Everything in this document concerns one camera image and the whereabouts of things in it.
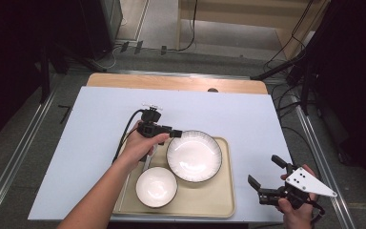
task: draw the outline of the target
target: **beige tray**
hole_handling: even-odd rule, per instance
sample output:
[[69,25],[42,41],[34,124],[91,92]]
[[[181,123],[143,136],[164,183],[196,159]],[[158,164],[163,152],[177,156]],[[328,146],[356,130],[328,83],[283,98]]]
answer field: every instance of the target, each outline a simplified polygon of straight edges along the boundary
[[[141,203],[135,192],[135,184],[142,174],[144,163],[130,173],[121,195],[115,203],[116,215],[160,215],[181,217],[228,218],[234,213],[234,182],[228,143],[221,137],[214,137],[222,151],[222,165],[218,173],[209,180],[199,183],[185,181],[176,177],[177,194],[168,205],[162,208],[149,208]],[[166,151],[170,141],[157,147],[150,168],[164,167],[170,170]]]

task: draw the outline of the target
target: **large white bowl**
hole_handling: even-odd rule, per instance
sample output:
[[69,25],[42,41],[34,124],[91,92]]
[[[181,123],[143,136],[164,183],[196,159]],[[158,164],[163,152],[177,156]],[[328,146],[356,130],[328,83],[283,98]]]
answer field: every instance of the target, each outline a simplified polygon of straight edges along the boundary
[[171,141],[167,160],[178,177],[190,182],[201,182],[218,173],[222,152],[211,136],[199,131],[188,131]]

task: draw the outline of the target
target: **white paper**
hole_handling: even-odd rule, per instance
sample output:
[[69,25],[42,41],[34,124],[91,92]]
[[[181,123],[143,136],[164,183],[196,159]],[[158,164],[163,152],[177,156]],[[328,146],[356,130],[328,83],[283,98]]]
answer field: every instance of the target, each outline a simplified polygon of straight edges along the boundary
[[250,174],[263,188],[283,186],[279,176],[285,171],[271,161],[271,156],[291,161],[269,95],[95,87],[81,89],[29,219],[60,220],[67,215],[110,167],[131,115],[147,109],[141,105],[144,102],[163,108],[160,125],[198,130],[228,141],[236,210],[223,220],[282,221],[281,213],[273,206],[258,203],[257,192],[247,182]]

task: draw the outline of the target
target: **human hand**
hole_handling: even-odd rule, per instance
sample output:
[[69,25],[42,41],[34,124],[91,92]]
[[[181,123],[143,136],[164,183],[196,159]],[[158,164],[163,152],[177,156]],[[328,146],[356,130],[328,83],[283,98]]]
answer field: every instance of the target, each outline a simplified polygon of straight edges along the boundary
[[[305,169],[308,173],[316,177],[314,171],[308,165],[302,165],[302,168]],[[281,178],[285,180],[288,175],[282,175]],[[315,200],[316,194],[311,193],[310,199]],[[281,198],[278,200],[278,210],[284,213],[283,220],[284,226],[288,229],[304,229],[311,228],[311,216],[314,207],[311,204],[302,204],[302,206],[298,209],[293,209],[290,201],[286,198]]]
[[159,134],[152,138],[146,138],[136,131],[138,127],[137,121],[130,131],[130,135],[127,138],[126,145],[123,153],[119,159],[127,161],[130,166],[130,170],[134,169],[138,165],[138,161],[146,154],[151,155],[153,153],[153,145],[164,142],[169,138],[169,134]]

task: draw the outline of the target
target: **bowl rim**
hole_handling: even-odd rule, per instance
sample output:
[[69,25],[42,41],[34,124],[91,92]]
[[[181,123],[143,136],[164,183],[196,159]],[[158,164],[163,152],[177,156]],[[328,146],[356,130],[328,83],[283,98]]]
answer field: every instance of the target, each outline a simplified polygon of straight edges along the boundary
[[172,167],[171,167],[171,163],[169,162],[168,153],[169,153],[169,149],[170,149],[171,144],[172,144],[172,142],[174,141],[174,139],[175,139],[175,138],[180,138],[180,139],[181,139],[181,137],[174,137],[174,138],[171,140],[171,142],[169,143],[168,148],[166,149],[166,160],[167,160],[167,162],[168,162],[168,166],[169,166],[169,168],[171,169],[172,173],[173,173],[175,176],[179,177],[180,179],[182,179],[182,180],[184,180],[184,181],[187,181],[187,182],[190,182],[190,183],[200,183],[200,182],[205,182],[205,181],[207,181],[207,180],[210,180],[211,178],[215,177],[215,175],[216,175],[216,174],[218,174],[219,170],[221,169],[221,166],[222,166],[222,150],[221,150],[221,147],[219,146],[218,142],[216,142],[216,140],[215,140],[211,135],[209,135],[209,134],[207,134],[207,133],[205,133],[205,132],[197,131],[197,130],[189,130],[189,131],[184,131],[184,132],[183,132],[183,134],[184,134],[184,133],[187,133],[187,132],[199,132],[199,133],[202,133],[202,134],[204,134],[204,135],[208,136],[210,139],[212,139],[212,140],[213,140],[213,142],[215,142],[215,144],[218,146],[219,153],[220,153],[220,155],[221,155],[221,162],[219,163],[219,167],[218,167],[218,169],[215,171],[215,174],[213,174],[211,177],[208,177],[208,178],[206,178],[206,179],[204,179],[204,180],[199,180],[199,181],[187,180],[187,179],[185,179],[185,178],[183,178],[183,177],[180,177],[177,173],[175,173],[175,172],[174,172],[174,170],[173,170],[173,169],[172,169]]

